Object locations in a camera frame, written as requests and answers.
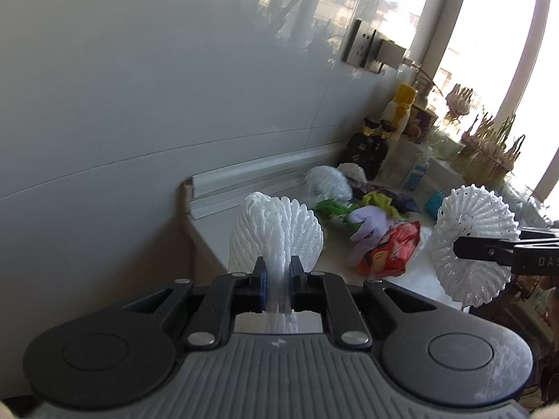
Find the purple glove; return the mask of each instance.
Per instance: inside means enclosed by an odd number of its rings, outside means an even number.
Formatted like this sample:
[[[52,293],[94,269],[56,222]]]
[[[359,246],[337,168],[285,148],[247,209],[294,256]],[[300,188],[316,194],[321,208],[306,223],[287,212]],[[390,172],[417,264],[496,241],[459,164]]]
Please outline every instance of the purple glove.
[[[386,218],[386,211],[377,206],[365,206],[356,209],[349,215],[352,223],[363,222],[360,229],[351,235],[350,240],[357,244],[349,254],[350,266],[357,266],[364,255],[374,249],[381,238],[390,229],[393,221]]]

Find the electrical outlet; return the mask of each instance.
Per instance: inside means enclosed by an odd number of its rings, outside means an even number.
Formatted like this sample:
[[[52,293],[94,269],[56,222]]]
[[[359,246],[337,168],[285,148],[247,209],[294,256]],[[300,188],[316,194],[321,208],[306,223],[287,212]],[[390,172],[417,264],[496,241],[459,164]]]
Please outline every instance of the electrical outlet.
[[[343,61],[356,67],[363,67],[371,49],[373,31],[362,20],[355,19],[349,40]]]
[[[369,55],[364,68],[369,69],[376,74],[382,74],[383,63],[376,60],[378,52],[381,49],[383,41],[388,40],[380,31],[375,30],[373,33],[373,38],[371,39],[371,48],[369,50]]]
[[[406,49],[394,41],[382,41],[376,60],[394,69],[398,69],[405,53]]]

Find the metal screw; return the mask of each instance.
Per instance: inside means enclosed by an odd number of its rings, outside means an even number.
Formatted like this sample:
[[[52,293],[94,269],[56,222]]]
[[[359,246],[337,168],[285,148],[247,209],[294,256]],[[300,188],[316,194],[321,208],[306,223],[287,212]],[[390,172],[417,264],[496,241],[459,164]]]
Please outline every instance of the metal screw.
[[[215,342],[215,335],[205,331],[193,332],[187,340],[192,346],[208,346]]]
[[[369,341],[369,336],[361,331],[347,331],[342,334],[342,342],[346,345],[364,345]]]

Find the dark snack bag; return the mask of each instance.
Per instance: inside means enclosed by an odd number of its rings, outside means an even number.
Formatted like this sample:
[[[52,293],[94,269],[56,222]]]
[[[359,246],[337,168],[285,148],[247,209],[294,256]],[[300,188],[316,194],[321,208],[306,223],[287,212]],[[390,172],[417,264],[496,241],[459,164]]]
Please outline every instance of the dark snack bag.
[[[387,188],[384,186],[377,186],[375,184],[362,183],[354,179],[348,178],[348,183],[353,189],[353,196],[356,198],[363,198],[369,192],[380,192],[385,196],[392,199],[392,205],[400,213],[418,213],[420,212],[418,204],[412,197],[409,197],[395,189]]]
[[[357,265],[360,274],[374,277],[399,276],[406,272],[406,263],[419,243],[419,222],[393,227],[378,246],[369,250]]]

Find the glossy wall panel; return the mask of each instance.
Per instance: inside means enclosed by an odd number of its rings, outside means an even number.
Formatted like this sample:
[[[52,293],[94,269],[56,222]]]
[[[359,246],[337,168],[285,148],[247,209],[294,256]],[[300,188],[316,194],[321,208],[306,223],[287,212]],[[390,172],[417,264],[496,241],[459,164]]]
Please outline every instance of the glossy wall panel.
[[[113,163],[0,200],[0,398],[28,392],[23,351],[44,329],[188,275],[184,178],[303,149],[309,130]]]
[[[378,29],[421,61],[442,0],[360,0],[355,17]],[[413,71],[385,68],[382,75],[336,62],[321,101],[314,127],[347,126],[357,130],[361,119],[378,116],[399,82],[411,80]]]
[[[150,152],[311,127],[356,4],[0,0],[0,197]]]
[[[0,0],[0,398],[42,329],[188,268],[183,179],[382,108],[395,72],[339,62],[356,13],[415,27],[380,1]]]

